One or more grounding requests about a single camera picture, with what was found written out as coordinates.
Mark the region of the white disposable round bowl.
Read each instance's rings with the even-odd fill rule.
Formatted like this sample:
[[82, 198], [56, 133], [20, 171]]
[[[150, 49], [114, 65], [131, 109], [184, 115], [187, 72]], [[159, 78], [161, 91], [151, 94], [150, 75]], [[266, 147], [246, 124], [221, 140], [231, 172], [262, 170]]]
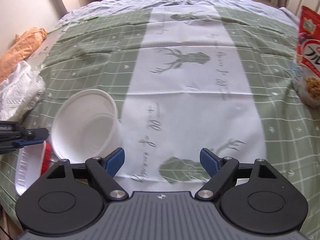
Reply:
[[99, 89], [77, 92], [58, 110], [50, 138], [56, 156], [72, 164], [107, 156], [123, 144], [115, 101]]

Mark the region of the white rectangular plastic tray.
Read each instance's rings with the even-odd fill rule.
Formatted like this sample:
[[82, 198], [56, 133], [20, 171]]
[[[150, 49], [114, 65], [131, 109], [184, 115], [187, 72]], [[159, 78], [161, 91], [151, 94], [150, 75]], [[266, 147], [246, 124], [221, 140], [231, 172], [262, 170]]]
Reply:
[[20, 149], [15, 173], [15, 190], [21, 196], [40, 177], [46, 142]]

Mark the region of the red object beside tray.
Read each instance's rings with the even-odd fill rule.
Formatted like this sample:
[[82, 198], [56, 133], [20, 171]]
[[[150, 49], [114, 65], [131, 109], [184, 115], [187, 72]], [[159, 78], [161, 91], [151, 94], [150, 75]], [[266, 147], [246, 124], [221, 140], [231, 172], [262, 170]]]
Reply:
[[40, 175], [43, 175], [45, 172], [47, 172], [51, 166], [51, 158], [52, 154], [54, 153], [53, 148], [51, 144], [47, 141], [45, 141], [45, 148], [44, 148], [44, 154], [42, 159], [42, 165], [41, 165], [41, 172]]

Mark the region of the white knitted cloth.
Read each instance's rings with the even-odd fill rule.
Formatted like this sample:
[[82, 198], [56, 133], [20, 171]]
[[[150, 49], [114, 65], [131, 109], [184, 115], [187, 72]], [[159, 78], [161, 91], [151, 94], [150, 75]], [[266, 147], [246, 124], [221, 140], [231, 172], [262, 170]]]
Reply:
[[19, 62], [13, 73], [1, 83], [1, 120], [19, 121], [32, 110], [46, 90], [40, 76], [43, 65]]

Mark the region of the orange cloth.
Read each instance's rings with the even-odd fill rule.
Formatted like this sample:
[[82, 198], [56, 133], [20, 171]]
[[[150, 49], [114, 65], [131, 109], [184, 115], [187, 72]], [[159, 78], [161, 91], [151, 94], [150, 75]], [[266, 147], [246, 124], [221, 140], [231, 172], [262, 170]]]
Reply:
[[34, 53], [47, 37], [44, 28], [33, 27], [16, 35], [15, 43], [1, 57], [1, 82], [8, 78], [16, 65]]

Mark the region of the green white deer tablecloth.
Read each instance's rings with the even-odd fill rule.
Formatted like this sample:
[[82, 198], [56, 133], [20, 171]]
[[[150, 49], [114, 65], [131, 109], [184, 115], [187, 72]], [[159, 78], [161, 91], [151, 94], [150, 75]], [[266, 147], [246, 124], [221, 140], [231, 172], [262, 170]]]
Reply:
[[[115, 101], [127, 199], [107, 202], [84, 163], [53, 154], [19, 196], [1, 157], [1, 210], [19, 239], [319, 239], [319, 110], [293, 87], [298, 19], [250, 0], [106, 0], [67, 14], [26, 62], [46, 90], [20, 120], [46, 128], [77, 92]], [[239, 161], [217, 201], [207, 148]]]

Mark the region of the red cereal bag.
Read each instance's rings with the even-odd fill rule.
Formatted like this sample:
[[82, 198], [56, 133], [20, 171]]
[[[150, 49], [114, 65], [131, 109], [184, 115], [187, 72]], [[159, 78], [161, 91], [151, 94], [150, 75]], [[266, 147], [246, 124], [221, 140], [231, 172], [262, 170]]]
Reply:
[[301, 101], [319, 107], [319, 14], [302, 6], [298, 28], [293, 87]]

